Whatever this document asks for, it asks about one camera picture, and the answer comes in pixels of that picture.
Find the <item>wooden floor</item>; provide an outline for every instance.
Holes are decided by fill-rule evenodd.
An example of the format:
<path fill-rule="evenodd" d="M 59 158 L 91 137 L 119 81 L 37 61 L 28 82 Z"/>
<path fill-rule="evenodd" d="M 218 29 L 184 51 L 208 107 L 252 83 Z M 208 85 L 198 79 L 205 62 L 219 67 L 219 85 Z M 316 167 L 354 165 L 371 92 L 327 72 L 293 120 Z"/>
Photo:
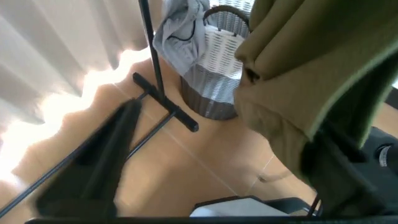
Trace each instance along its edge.
<path fill-rule="evenodd" d="M 132 71 L 154 83 L 149 60 L 135 64 Z M 195 114 L 182 100 L 178 75 L 164 63 L 162 71 L 168 97 L 198 121 L 200 130 L 191 133 L 173 118 L 127 161 L 116 196 L 120 216 L 187 216 L 198 202 L 232 195 L 255 195 L 264 200 L 295 196 L 311 203 L 314 191 L 289 175 L 266 139 L 239 119 L 212 121 Z M 66 115 L 54 137 L 27 150 L 10 175 L 17 177 L 14 181 L 0 180 L 0 207 L 79 146 L 122 102 L 141 93 L 131 76 L 116 85 L 101 86 L 90 108 Z M 150 97 L 143 104 L 132 145 L 167 114 Z M 397 122 L 398 112 L 383 105 L 375 125 L 398 136 Z M 0 223 L 23 223 L 34 217 L 33 198 L 34 194 Z"/>

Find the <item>olive green garment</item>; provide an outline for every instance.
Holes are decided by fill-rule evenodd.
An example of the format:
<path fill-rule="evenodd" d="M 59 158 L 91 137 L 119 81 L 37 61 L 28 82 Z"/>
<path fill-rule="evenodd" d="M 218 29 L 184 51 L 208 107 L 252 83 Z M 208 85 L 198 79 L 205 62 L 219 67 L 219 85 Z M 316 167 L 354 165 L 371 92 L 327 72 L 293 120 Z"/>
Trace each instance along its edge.
<path fill-rule="evenodd" d="M 302 178 L 300 156 L 327 119 L 360 148 L 398 71 L 398 1 L 259 0 L 235 107 Z"/>

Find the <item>clothes rack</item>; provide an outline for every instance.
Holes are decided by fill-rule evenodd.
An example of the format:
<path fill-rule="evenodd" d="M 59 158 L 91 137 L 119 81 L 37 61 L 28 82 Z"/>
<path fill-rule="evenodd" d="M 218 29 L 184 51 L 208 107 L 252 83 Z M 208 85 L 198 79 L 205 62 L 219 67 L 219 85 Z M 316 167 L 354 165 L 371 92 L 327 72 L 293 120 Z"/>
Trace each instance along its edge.
<path fill-rule="evenodd" d="M 134 73 L 132 75 L 132 80 L 139 85 L 143 90 L 143 94 L 138 96 L 137 100 L 142 100 L 147 95 L 153 97 L 160 105 L 162 105 L 169 113 L 162 120 L 158 122 L 156 126 L 154 126 L 149 133 L 144 136 L 129 152 L 127 159 L 131 158 L 131 156 L 136 153 L 153 135 L 156 134 L 164 125 L 167 124 L 173 117 L 177 118 L 182 124 L 184 124 L 190 131 L 196 132 L 199 129 L 198 123 L 192 119 L 186 112 L 184 112 L 179 106 L 173 103 L 170 99 L 167 98 L 164 91 L 162 73 L 160 71 L 160 64 L 157 52 L 152 45 L 152 41 L 154 39 L 154 31 L 152 28 L 152 21 L 150 18 L 149 12 L 149 4 L 147 0 L 139 0 L 139 7 L 141 10 L 142 21 L 144 23 L 144 30 L 146 33 L 146 38 L 148 42 L 148 46 L 150 48 L 150 53 L 152 55 L 152 65 L 155 71 L 156 84 L 157 87 L 149 83 L 143 76 L 138 73 Z M 0 218 L 5 216 L 7 212 L 13 209 L 19 202 L 24 200 L 30 193 L 32 193 L 35 189 L 37 189 L 41 184 L 43 184 L 48 178 L 50 178 L 54 173 L 59 171 L 66 164 L 71 162 L 76 155 L 80 152 L 83 147 L 78 147 L 71 154 L 69 154 L 66 158 L 64 158 L 60 163 L 51 168 L 46 174 L 44 174 L 41 178 L 36 180 L 29 188 L 27 188 L 23 193 L 17 196 L 14 200 L 12 200 L 8 205 L 3 207 L 0 210 Z"/>

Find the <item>white and gray basket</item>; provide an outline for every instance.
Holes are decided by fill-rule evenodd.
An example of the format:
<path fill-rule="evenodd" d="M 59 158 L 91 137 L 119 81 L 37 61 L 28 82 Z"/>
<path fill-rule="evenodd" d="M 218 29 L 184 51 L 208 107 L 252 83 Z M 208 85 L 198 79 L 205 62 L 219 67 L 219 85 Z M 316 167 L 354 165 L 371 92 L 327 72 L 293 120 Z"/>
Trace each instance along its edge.
<path fill-rule="evenodd" d="M 231 119 L 236 116 L 233 91 L 242 74 L 242 63 L 234 53 L 249 34 L 248 17 L 235 7 L 216 6 L 206 11 L 204 21 L 206 51 L 181 77 L 183 99 L 206 118 Z"/>

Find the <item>brown basket handle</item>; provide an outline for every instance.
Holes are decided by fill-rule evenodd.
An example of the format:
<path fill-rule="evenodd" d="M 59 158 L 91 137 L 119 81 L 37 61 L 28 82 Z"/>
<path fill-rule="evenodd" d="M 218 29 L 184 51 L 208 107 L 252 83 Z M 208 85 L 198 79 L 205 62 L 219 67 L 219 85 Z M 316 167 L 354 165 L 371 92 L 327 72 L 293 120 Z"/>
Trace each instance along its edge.
<path fill-rule="evenodd" d="M 249 27 L 249 18 L 240 10 L 232 6 L 227 6 L 227 5 L 220 5 L 220 6 L 215 6 L 212 7 L 211 9 L 207 10 L 205 12 L 205 16 L 203 17 L 203 21 L 207 19 L 207 17 L 211 16 L 214 13 L 217 12 L 230 12 L 239 18 L 242 19 L 242 21 Z"/>

